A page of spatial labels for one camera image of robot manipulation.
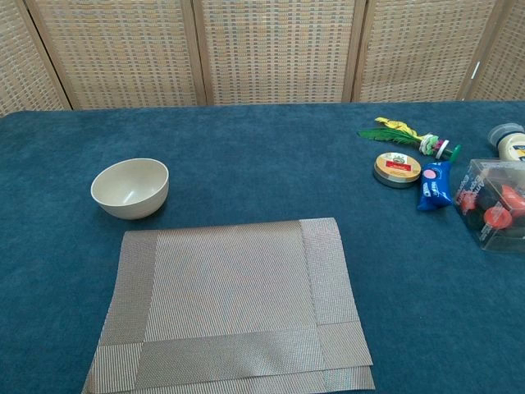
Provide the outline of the blue cookie packet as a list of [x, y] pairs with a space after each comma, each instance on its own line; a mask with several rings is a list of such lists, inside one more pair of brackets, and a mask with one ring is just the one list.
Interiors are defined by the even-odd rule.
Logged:
[[453, 203], [450, 193], [450, 169], [450, 161], [423, 166], [418, 210], [431, 211]]

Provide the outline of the blue table cloth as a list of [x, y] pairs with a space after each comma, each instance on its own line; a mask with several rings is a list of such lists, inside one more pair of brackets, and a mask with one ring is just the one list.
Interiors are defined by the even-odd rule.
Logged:
[[[525, 126], [525, 101], [16, 112], [0, 118], [0, 394], [80, 394], [125, 231], [333, 217], [372, 355], [373, 394], [525, 394], [525, 254], [482, 250], [452, 207], [372, 174], [377, 117], [473, 158]], [[162, 207], [106, 213], [94, 178], [132, 158], [169, 170]]]

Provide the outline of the woven wooden folding screen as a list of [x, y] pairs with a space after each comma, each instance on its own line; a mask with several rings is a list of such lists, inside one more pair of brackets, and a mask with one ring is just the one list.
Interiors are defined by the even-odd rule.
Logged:
[[525, 100], [525, 0], [0, 0], [0, 117], [448, 100]]

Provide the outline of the colourful feather shuttlecock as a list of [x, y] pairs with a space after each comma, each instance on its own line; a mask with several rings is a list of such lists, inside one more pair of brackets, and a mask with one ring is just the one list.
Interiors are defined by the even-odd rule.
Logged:
[[359, 131], [358, 136], [367, 140], [410, 145], [424, 156], [452, 163], [457, 159], [462, 148], [460, 144], [452, 144], [449, 140], [432, 133], [419, 135], [402, 121], [385, 117], [377, 117], [374, 121], [378, 124], [377, 127]]

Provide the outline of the clear box with red toys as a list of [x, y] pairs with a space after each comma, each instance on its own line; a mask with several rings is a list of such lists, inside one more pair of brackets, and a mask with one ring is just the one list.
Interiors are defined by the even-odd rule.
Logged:
[[525, 254], [525, 162], [471, 160], [454, 203], [481, 249]]

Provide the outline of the mayonnaise squeeze bottle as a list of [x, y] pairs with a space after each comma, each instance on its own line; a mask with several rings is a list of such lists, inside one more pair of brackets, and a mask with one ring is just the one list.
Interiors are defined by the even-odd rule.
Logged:
[[488, 133], [488, 141], [500, 160], [525, 162], [525, 128], [517, 123], [495, 126]]

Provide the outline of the white bowl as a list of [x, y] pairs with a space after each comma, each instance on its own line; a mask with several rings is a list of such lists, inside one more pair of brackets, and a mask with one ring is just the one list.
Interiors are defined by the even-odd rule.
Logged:
[[167, 199], [169, 170], [152, 158], [115, 163], [93, 180], [93, 200], [113, 217], [137, 220], [157, 212]]

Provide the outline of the beige woven placemat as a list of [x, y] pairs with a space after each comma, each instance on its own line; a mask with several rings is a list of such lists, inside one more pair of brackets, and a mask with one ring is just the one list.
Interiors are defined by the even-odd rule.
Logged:
[[128, 231], [81, 394], [372, 390], [333, 218]]

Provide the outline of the round yellow tin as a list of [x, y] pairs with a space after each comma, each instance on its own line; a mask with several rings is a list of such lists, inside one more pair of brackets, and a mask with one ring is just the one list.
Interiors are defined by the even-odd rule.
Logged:
[[374, 177], [383, 185], [405, 189], [417, 184], [422, 167], [414, 158], [404, 153], [380, 154], [373, 167]]

